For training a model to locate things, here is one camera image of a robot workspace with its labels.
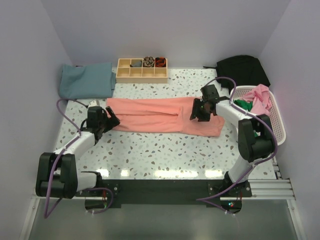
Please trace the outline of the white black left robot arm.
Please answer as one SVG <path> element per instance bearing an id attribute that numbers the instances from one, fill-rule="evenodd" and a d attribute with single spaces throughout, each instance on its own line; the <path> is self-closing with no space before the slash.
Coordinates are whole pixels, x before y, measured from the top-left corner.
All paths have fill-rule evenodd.
<path id="1" fill-rule="evenodd" d="M 44 152 L 38 163 L 35 193 L 39 197 L 71 199 L 86 190 L 99 196 L 104 190 L 97 171 L 79 171 L 77 161 L 93 148 L 103 134 L 120 124 L 110 106 L 90 106 L 78 134 L 54 152 Z"/>

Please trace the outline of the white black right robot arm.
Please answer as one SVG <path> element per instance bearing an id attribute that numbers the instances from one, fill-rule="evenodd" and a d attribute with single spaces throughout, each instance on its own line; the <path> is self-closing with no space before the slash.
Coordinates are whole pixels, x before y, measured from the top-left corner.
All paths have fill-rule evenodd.
<path id="1" fill-rule="evenodd" d="M 211 198 L 226 194 L 233 197 L 241 190 L 254 168 L 274 157 L 278 143 L 272 130 L 271 120 L 265 114 L 256 115 L 234 104 L 231 97 L 220 96 L 215 85 L 200 89 L 201 99 L 194 99 L 190 119 L 209 122 L 211 116 L 221 116 L 237 130 L 239 157 L 227 171 L 218 193 Z"/>

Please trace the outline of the salmon pink t shirt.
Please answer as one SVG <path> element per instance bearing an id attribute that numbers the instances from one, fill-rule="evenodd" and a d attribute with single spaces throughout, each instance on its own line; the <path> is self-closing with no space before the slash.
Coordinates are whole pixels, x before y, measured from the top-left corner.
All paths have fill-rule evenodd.
<path id="1" fill-rule="evenodd" d="M 219 137 L 225 120 L 212 116 L 208 122 L 190 120 L 194 97 L 127 99 L 108 98 L 119 119 L 114 129 L 135 133 L 181 133 L 201 137 Z"/>

